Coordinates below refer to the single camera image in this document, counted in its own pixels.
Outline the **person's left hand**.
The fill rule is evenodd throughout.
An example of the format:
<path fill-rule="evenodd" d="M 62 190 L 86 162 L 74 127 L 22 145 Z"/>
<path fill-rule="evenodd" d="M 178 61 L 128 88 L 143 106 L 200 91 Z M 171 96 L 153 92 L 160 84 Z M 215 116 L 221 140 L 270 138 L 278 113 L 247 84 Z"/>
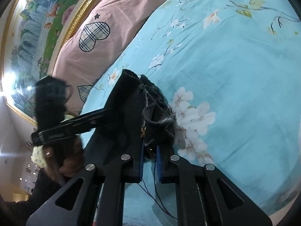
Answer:
<path fill-rule="evenodd" d="M 43 157 L 45 159 L 45 172 L 52 180 L 59 183 L 63 177 L 72 178 L 84 165 L 84 150 L 80 136 L 76 136 L 72 148 L 63 155 L 64 161 L 59 166 L 59 151 L 52 147 L 44 146 Z"/>

